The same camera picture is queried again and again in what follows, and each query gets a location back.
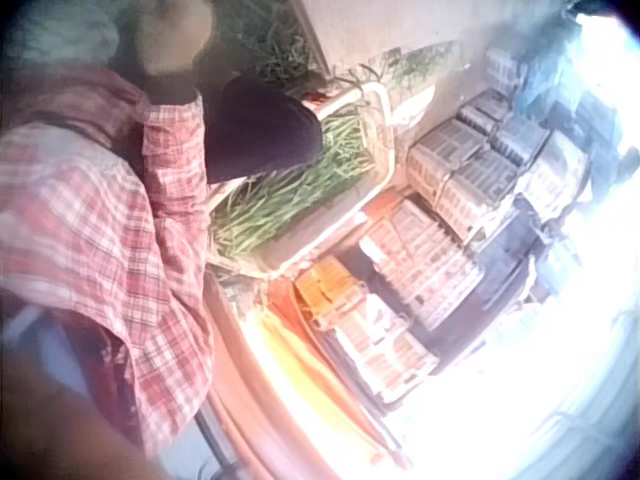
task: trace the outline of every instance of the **green vegetable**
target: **green vegetable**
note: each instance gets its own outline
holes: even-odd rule
[[[244,74],[286,89],[309,72],[311,51],[287,0],[229,0],[216,16],[220,42]]]
[[[251,253],[373,166],[354,107],[328,117],[323,132],[325,147],[317,162],[248,180],[213,211],[211,229],[221,254]]]

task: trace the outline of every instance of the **white basket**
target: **white basket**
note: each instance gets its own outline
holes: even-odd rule
[[[508,30],[501,32],[486,52],[487,73],[491,86],[507,98],[512,98],[527,74],[527,65],[522,63],[528,38],[521,33]]]
[[[409,150],[408,183],[435,205],[445,180],[485,146],[485,137],[458,120],[448,120]]]
[[[283,234],[244,259],[230,260],[219,255],[211,241],[207,255],[209,263],[250,277],[276,278],[339,239],[334,234],[385,188],[395,172],[391,108],[383,85],[370,82],[360,88],[348,89],[320,106],[316,115],[324,120],[341,108],[362,100],[369,104],[362,109],[360,120],[365,148],[374,161],[374,168],[354,187],[314,208]]]
[[[491,139],[491,146],[517,167],[528,168],[549,134],[520,115],[507,120]]]
[[[360,240],[360,248],[429,329],[483,276],[444,227],[409,200],[376,223]]]
[[[489,150],[456,171],[445,184],[436,212],[466,244],[478,230],[487,236],[508,211],[518,169]]]
[[[471,105],[464,105],[458,110],[457,118],[475,131],[491,136],[498,129],[498,122]]]
[[[365,287],[354,287],[323,315],[345,354],[371,392],[384,403],[392,403],[438,365],[407,331],[409,323]]]
[[[587,154],[571,140],[554,131],[519,182],[517,193],[529,200],[543,223],[556,218],[578,193],[587,159]]]
[[[496,122],[504,122],[511,113],[507,99],[495,90],[485,90],[468,103],[469,106],[488,115]]]

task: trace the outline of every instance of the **plastic container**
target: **plastic container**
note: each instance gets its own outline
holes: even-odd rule
[[[478,150],[486,137],[458,120],[447,120],[409,149],[407,181],[435,206],[444,182]]]
[[[515,166],[526,169],[537,155],[549,134],[537,123],[513,115],[491,139],[491,146]]]
[[[587,168],[587,154],[559,131],[549,137],[531,169],[518,181],[540,220],[556,218],[575,198]]]
[[[511,113],[507,99],[496,90],[485,90],[467,104],[496,122],[504,122]]]
[[[382,403],[399,400],[437,366],[438,358],[407,331],[408,322],[376,295],[363,290],[359,301],[338,309],[336,338]]]
[[[491,136],[498,130],[497,121],[471,105],[463,105],[458,110],[457,118],[476,132],[486,136]]]
[[[487,73],[490,85],[507,98],[513,98],[527,74],[521,61],[528,39],[516,31],[504,31],[487,49]]]
[[[339,240],[334,234],[385,188],[395,172],[391,108],[383,85],[370,82],[348,89],[318,107],[316,114],[323,120],[342,107],[359,101],[367,105],[359,109],[360,119],[364,146],[375,168],[354,187],[317,206],[250,256],[233,260],[225,258],[218,254],[210,238],[207,262],[250,277],[270,279],[297,270],[301,262],[313,258],[318,251],[326,250]]]
[[[483,276],[455,238],[409,200],[377,222],[360,248],[428,329],[436,328]]]
[[[467,244],[480,229],[486,236],[513,201],[518,169],[493,150],[479,153],[447,180],[436,212]]]
[[[358,289],[360,282],[335,257],[328,256],[305,271],[295,282],[296,288],[313,316],[316,329],[326,330],[330,325],[324,316],[334,308],[334,303]]]

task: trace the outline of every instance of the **shirt sleeve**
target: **shirt sleeve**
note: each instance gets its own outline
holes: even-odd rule
[[[186,105],[150,105],[144,115],[144,183],[173,296],[201,312],[207,244],[204,122],[201,97]]]

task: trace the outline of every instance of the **red plaid shirt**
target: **red plaid shirt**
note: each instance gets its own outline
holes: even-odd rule
[[[153,454],[212,376],[201,100],[151,106],[97,67],[25,76],[21,91],[0,139],[0,286],[64,324],[88,376],[104,374],[94,397],[128,408]],[[113,153],[140,122],[143,181]]]

